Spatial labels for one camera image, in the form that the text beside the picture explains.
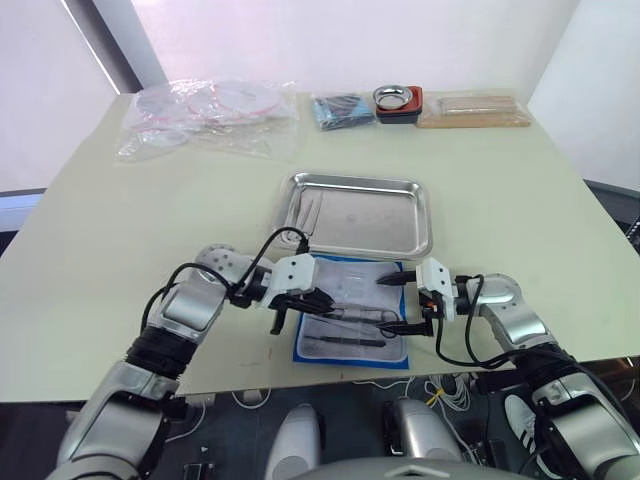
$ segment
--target plastic bag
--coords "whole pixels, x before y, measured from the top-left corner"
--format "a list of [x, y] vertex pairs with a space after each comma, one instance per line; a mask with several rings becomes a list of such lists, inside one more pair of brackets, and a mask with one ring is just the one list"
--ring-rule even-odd
[[472, 90], [424, 95], [419, 128], [527, 127], [531, 117], [510, 90]]
[[138, 92], [127, 111], [118, 158], [136, 162], [180, 145], [287, 159], [296, 145], [293, 84], [179, 80]]
[[369, 104], [356, 93], [312, 95], [313, 116], [322, 130], [368, 125], [375, 122]]

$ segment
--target white table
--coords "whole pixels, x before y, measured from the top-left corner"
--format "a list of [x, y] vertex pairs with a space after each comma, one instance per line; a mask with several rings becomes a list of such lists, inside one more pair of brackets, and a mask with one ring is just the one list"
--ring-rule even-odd
[[[114, 145], [129, 100], [115, 101], [0, 259], [0, 401], [88, 398], [129, 348], [147, 298], [175, 266], [213, 242], [255, 253], [270, 233], [282, 179], [299, 171], [422, 183], [431, 201], [432, 255], [452, 273], [513, 276], [579, 360], [638, 353], [640, 259], [536, 124], [320, 132], [301, 99], [300, 146], [289, 163], [183, 148], [122, 165]], [[415, 305], [413, 287], [407, 294]], [[295, 316], [280, 336], [269, 335], [272, 319], [272, 311], [227, 306], [181, 391], [403, 374], [293, 363]], [[443, 348], [457, 358], [466, 358], [463, 323], [445, 332]], [[485, 322], [474, 323], [481, 358], [498, 353]], [[409, 342], [406, 374], [457, 370], [436, 357], [433, 339]]]

